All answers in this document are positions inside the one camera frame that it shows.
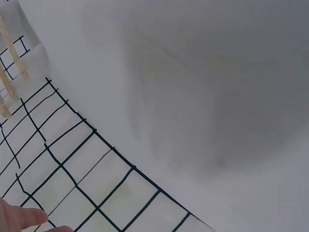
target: wire grid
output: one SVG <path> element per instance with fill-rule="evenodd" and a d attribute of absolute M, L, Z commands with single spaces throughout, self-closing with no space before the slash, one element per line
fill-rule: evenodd
<path fill-rule="evenodd" d="M 15 43 L 17 43 L 18 41 L 21 42 L 21 44 L 23 45 L 25 51 L 24 53 L 22 54 L 22 56 L 24 54 L 26 54 L 27 52 L 29 52 L 29 49 L 26 49 L 23 41 L 22 41 L 22 37 L 20 37 L 18 40 L 15 41 Z M 1 56 L 3 56 L 3 54 L 5 54 L 5 52 L 7 51 L 7 49 L 5 51 L 3 51 L 1 54 L 0 54 L 0 60 L 1 62 L 3 63 L 2 61 L 2 58 Z M 8 66 L 5 66 L 5 70 L 6 72 L 8 73 L 8 75 L 10 76 L 10 78 L 13 80 L 14 77 L 11 76 L 10 72 L 9 72 L 9 69 L 13 66 L 13 64 L 9 64 Z M 55 88 L 53 86 L 53 84 L 51 83 L 51 80 L 49 80 L 48 78 L 45 78 L 46 79 L 46 83 L 38 90 L 36 91 L 32 96 L 30 96 L 28 99 L 24 100 L 24 99 L 21 99 L 21 105 L 12 113 L 12 115 L 15 115 L 19 110 L 22 110 L 24 109 L 26 111 L 26 115 L 14 126 L 14 128 L 7 134 L 4 133 L 4 130 L 3 130 L 3 126 L 5 125 L 5 123 L 7 123 L 8 120 L 5 120 L 3 121 L 1 124 L 0 124 L 0 127 L 1 127 L 1 133 L 3 135 L 3 140 L 0 142 L 0 145 L 3 144 L 3 143 L 6 143 L 7 146 L 9 147 L 9 150 L 11 151 L 12 153 L 12 159 L 9 161 L 9 163 L 5 166 L 5 168 L 3 170 L 0 171 L 0 177 L 1 175 L 3 175 L 3 173 L 8 169 L 9 165 L 12 163 L 12 162 L 16 162 L 17 165 L 18 165 L 18 168 L 20 169 L 20 162 L 18 160 L 18 155 L 23 151 L 24 147 L 29 143 L 29 141 L 37 134 L 40 135 L 40 137 L 43 139 L 44 141 L 44 150 L 39 153 L 37 155 L 37 157 L 23 170 L 22 173 L 20 174 L 15 174 L 15 181 L 10 185 L 10 187 L 6 190 L 6 192 L 3 194 L 3 198 L 9 193 L 10 189 L 14 186 L 15 183 L 18 183 L 18 185 L 20 186 L 20 189 L 21 191 L 26 194 L 27 196 L 27 199 L 20 205 L 20 206 L 24 206 L 29 200 L 33 200 L 42 210 L 44 210 L 44 208 L 42 207 L 42 205 L 40 204 L 40 202 L 34 197 L 34 194 L 36 192 L 38 192 L 52 177 L 53 175 L 58 171 L 58 170 L 63 170 L 67 175 L 68 177 L 71 179 L 71 181 L 74 183 L 74 188 L 64 197 L 64 199 L 53 209 L 53 211 L 49 214 L 51 215 L 60 205 L 61 203 L 66 199 L 66 197 L 74 190 L 74 189 L 77 189 L 80 193 L 82 193 L 83 196 L 85 196 L 87 198 L 87 200 L 94 206 L 95 210 L 93 210 L 89 215 L 88 217 L 82 222 L 80 223 L 80 225 L 75 229 L 75 232 L 79 231 L 82 226 L 84 226 L 90 219 L 91 217 L 95 214 L 95 213 L 100 213 L 117 231 L 119 232 L 125 232 L 135 221 L 136 219 L 146 210 L 147 207 L 149 207 L 151 205 L 151 203 L 153 202 L 153 200 L 159 195 L 159 193 L 162 193 L 163 195 L 165 195 L 166 197 L 169 198 L 170 201 L 172 201 L 174 204 L 178 205 L 179 207 L 181 207 L 185 212 L 186 212 L 186 215 L 184 216 L 184 218 L 179 221 L 179 224 L 172 230 L 172 232 L 176 232 L 182 225 L 183 223 L 190 217 L 190 216 L 193 216 L 195 217 L 191 212 L 189 212 L 185 207 L 183 207 L 180 203 L 178 203 L 174 198 L 172 198 L 168 193 L 166 193 L 160 186 L 158 186 L 156 183 L 154 183 L 150 178 L 148 178 L 144 173 L 142 173 L 135 165 L 133 165 L 132 163 L 130 163 L 122 154 L 120 154 L 115 147 L 113 147 L 112 145 L 110 145 L 98 132 L 97 130 L 87 122 L 87 120 L 85 118 L 83 118 L 78 112 L 76 112 L 69 104 L 68 100 L 64 99 L 62 97 L 62 95 L 59 93 L 58 89 Z M 27 108 L 27 102 L 29 102 L 34 96 L 36 96 L 37 94 L 39 94 L 44 88 L 46 88 L 47 86 L 51 87 L 54 92 L 47 96 L 46 98 L 42 99 L 32 110 L 29 110 Z M 54 96 L 54 95 L 57 95 L 61 101 L 63 102 L 63 104 L 57 108 L 56 110 L 54 110 L 51 115 L 46 118 L 46 120 L 39 126 L 37 125 L 32 116 L 30 115 L 30 113 L 35 110 L 38 106 L 40 106 L 41 104 L 44 104 L 44 102 Z M 48 120 L 57 112 L 59 111 L 62 107 L 64 106 L 67 106 L 70 108 L 70 110 L 79 117 L 79 122 L 74 125 L 73 127 L 71 127 L 69 130 L 67 130 L 65 133 L 63 133 L 61 136 L 59 136 L 56 140 L 54 140 L 52 143 L 50 143 L 49 145 L 47 145 L 46 143 L 46 138 L 44 136 L 44 134 L 42 133 L 41 129 L 43 127 L 43 125 L 46 124 L 46 122 L 48 122 Z M 10 143 L 8 142 L 7 140 L 7 137 L 16 129 L 16 127 L 23 121 L 25 120 L 25 118 L 28 118 L 31 123 L 33 124 L 34 128 L 35 128 L 35 132 L 29 137 L 29 139 L 26 141 L 26 143 L 17 151 L 17 152 L 14 152 L 13 149 L 12 149 L 12 146 L 10 145 Z M 72 131 L 74 128 L 76 128 L 77 126 L 79 126 L 80 124 L 85 124 L 87 125 L 90 130 L 91 130 L 91 133 L 88 135 L 88 137 L 86 137 L 86 139 L 84 139 L 84 141 L 79 144 L 76 149 L 68 156 L 65 158 L 65 160 L 63 162 L 60 162 L 56 156 L 53 154 L 53 152 L 51 151 L 50 147 L 52 145 L 54 145 L 56 142 L 58 142 L 59 140 L 61 140 L 66 134 L 68 134 L 70 131 Z M 96 135 L 108 148 L 109 148 L 109 151 L 102 154 L 100 160 L 91 168 L 90 171 L 88 171 L 88 173 L 80 180 L 80 181 L 76 181 L 72 174 L 68 171 L 68 169 L 64 166 L 64 164 L 66 164 L 75 154 L 76 152 L 81 148 L 83 147 L 83 145 L 85 145 L 89 139 L 91 137 L 93 137 L 94 135 Z M 123 179 L 114 187 L 114 189 L 108 194 L 108 196 L 105 198 L 105 199 L 102 199 L 102 202 L 100 204 L 96 204 L 94 202 L 93 199 L 91 199 L 91 197 L 89 195 L 87 195 L 85 193 L 85 191 L 79 186 L 80 182 L 85 179 L 85 177 L 104 159 L 104 157 L 110 153 L 111 151 L 113 151 L 119 158 L 121 158 L 121 160 L 130 167 L 129 171 L 126 173 L 126 175 L 123 177 Z M 47 152 L 50 157 L 57 163 L 57 168 L 33 191 L 33 192 L 27 192 L 20 180 L 20 177 L 25 173 L 26 170 L 28 170 L 32 165 L 33 163 L 38 159 L 40 158 L 40 156 L 42 156 L 43 153 Z M 125 182 L 125 180 L 129 177 L 129 175 L 131 175 L 132 173 L 137 173 L 138 175 L 140 175 L 142 178 L 144 178 L 147 182 L 149 182 L 153 187 L 155 187 L 156 189 L 156 192 L 155 194 L 148 200 L 148 202 L 145 204 L 145 206 L 133 217 L 133 219 L 123 228 L 121 229 L 119 225 L 117 225 L 114 221 L 112 221 L 101 209 L 101 207 L 107 202 L 107 200 L 113 196 L 113 194 L 116 192 L 116 190 Z M 48 221 L 48 223 L 52 226 L 52 227 L 56 227 L 56 224 L 53 223 L 51 220 Z"/>

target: finger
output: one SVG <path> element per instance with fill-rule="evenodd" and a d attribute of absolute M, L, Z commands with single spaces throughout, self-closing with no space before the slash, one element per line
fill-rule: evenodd
<path fill-rule="evenodd" d="M 46 232 L 73 232 L 73 230 L 68 226 L 61 226 L 61 227 L 53 228 Z"/>
<path fill-rule="evenodd" d="M 5 213 L 5 204 L 6 202 L 0 198 L 0 226 L 3 231 L 8 231 L 8 224 L 6 222 L 7 214 Z"/>
<path fill-rule="evenodd" d="M 29 228 L 30 226 L 38 226 L 48 221 L 47 214 L 41 209 L 22 208 L 19 206 L 12 206 L 19 225 L 22 230 Z"/>

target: wooden post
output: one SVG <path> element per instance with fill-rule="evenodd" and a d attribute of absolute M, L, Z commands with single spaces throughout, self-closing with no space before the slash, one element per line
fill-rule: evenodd
<path fill-rule="evenodd" d="M 10 110 L 4 104 L 4 100 L 1 94 L 0 94 L 0 114 L 2 114 L 2 116 L 7 119 L 10 119 L 12 117 Z"/>
<path fill-rule="evenodd" d="M 1 65 L 0 65 L 0 79 L 3 82 L 3 85 L 6 88 L 6 91 L 8 92 L 10 98 L 12 98 L 14 101 L 19 100 L 19 97 L 15 89 L 11 85 L 9 77 L 7 76 L 6 72 L 4 71 Z"/>
<path fill-rule="evenodd" d="M 5 23 L 1 15 L 0 15 L 0 33 L 4 39 L 5 45 L 7 46 L 19 73 L 23 76 L 25 80 L 28 80 L 29 75 L 27 73 L 26 66 L 15 50 L 15 47 L 13 45 L 13 42 L 10 38 L 9 32 L 5 26 Z"/>

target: grid square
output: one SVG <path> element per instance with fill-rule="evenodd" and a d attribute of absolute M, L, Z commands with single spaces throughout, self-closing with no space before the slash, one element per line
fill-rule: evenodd
<path fill-rule="evenodd" d="M 109 150 L 110 148 L 94 134 L 64 166 L 75 181 L 80 182 Z"/>
<path fill-rule="evenodd" d="M 6 49 L 4 53 L 2 53 L 1 59 L 5 69 L 14 63 L 13 58 L 8 49 Z"/>
<path fill-rule="evenodd" d="M 212 228 L 205 225 L 194 216 L 189 216 L 186 221 L 179 227 L 177 232 L 215 232 Z"/>
<path fill-rule="evenodd" d="M 59 109 L 43 126 L 40 128 L 46 142 L 51 143 L 54 135 L 70 121 L 74 113 L 68 106 Z"/>
<path fill-rule="evenodd" d="M 50 214 L 56 206 L 74 188 L 74 183 L 59 169 L 35 194 L 34 198 L 42 204 L 44 210 Z"/>
<path fill-rule="evenodd" d="M 101 209 L 123 229 L 156 192 L 153 185 L 137 172 L 132 172 Z"/>
<path fill-rule="evenodd" d="M 30 116 L 37 127 L 40 127 L 43 122 L 59 107 L 63 105 L 61 98 L 54 94 L 47 98 L 42 104 L 35 108 Z"/>
<path fill-rule="evenodd" d="M 19 75 L 19 70 L 17 69 L 15 64 L 12 64 L 7 67 L 6 74 L 12 78 L 15 79 Z"/>
<path fill-rule="evenodd" d="M 53 88 L 50 87 L 50 85 L 45 86 L 40 92 L 35 94 L 31 99 L 29 99 L 26 102 L 27 110 L 30 112 L 33 110 L 34 107 L 36 107 L 39 104 L 44 104 L 42 102 L 46 97 L 52 95 L 55 91 Z"/>
<path fill-rule="evenodd" d="M 21 102 L 18 102 L 19 104 L 13 104 L 13 107 L 18 109 L 19 106 L 21 106 Z M 13 107 L 10 108 L 10 111 L 13 113 L 15 111 L 15 109 L 13 109 Z M 9 133 L 12 132 L 12 130 L 14 130 L 15 127 L 18 127 L 18 123 L 21 123 L 22 120 L 25 119 L 27 113 L 25 111 L 25 109 L 20 108 L 18 111 L 16 111 L 12 117 L 10 118 L 10 120 L 7 120 L 2 128 L 3 128 L 3 133 L 8 136 Z"/>
<path fill-rule="evenodd" d="M 21 205 L 27 197 L 28 196 L 22 192 L 19 183 L 16 181 L 8 193 L 4 196 L 4 200 L 6 200 L 9 204 Z"/>
<path fill-rule="evenodd" d="M 160 193 L 128 228 L 127 232 L 173 231 L 187 212 Z"/>
<path fill-rule="evenodd" d="M 23 44 L 21 43 L 21 39 L 17 40 L 14 43 L 14 47 L 15 47 L 15 50 L 16 50 L 17 54 L 19 55 L 19 57 L 21 57 L 23 54 L 25 54 L 27 52 L 27 50 L 25 50 Z"/>
<path fill-rule="evenodd" d="M 28 139 L 36 132 L 35 127 L 28 117 L 21 121 L 21 123 L 12 131 L 7 137 L 12 150 L 16 154 Z"/>
<path fill-rule="evenodd" d="M 36 133 L 17 154 L 17 158 L 20 163 L 20 171 L 22 172 L 25 168 L 27 168 L 28 165 L 30 165 L 31 162 L 44 150 L 44 140 L 38 133 Z"/>
<path fill-rule="evenodd" d="M 2 196 L 11 184 L 16 180 L 15 173 L 18 170 L 18 166 L 15 160 L 13 160 L 8 168 L 0 175 L 0 196 Z"/>
<path fill-rule="evenodd" d="M 27 192 L 33 192 L 58 167 L 47 151 L 28 168 L 19 180 Z"/>
<path fill-rule="evenodd" d="M 80 182 L 79 187 L 99 205 L 129 170 L 130 167 L 111 151 Z"/>
<path fill-rule="evenodd" d="M 55 134 L 55 137 L 59 138 L 63 135 L 67 131 L 67 126 L 69 126 L 69 124 L 62 127 Z M 85 123 L 82 123 L 54 143 L 50 147 L 50 150 L 59 162 L 63 162 L 91 134 L 91 132 L 92 130 Z"/>
<path fill-rule="evenodd" d="M 100 213 L 95 213 L 79 232 L 117 232 L 117 230 Z"/>
<path fill-rule="evenodd" d="M 74 189 L 49 218 L 57 225 L 68 225 L 75 230 L 94 210 L 88 199 Z"/>

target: human hand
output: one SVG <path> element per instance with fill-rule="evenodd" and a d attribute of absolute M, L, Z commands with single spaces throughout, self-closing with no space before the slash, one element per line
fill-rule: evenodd
<path fill-rule="evenodd" d="M 38 226 L 48 221 L 47 214 L 40 209 L 26 209 L 9 205 L 0 198 L 0 231 L 21 232 L 22 230 Z M 47 232 L 73 232 L 70 227 L 62 226 Z"/>

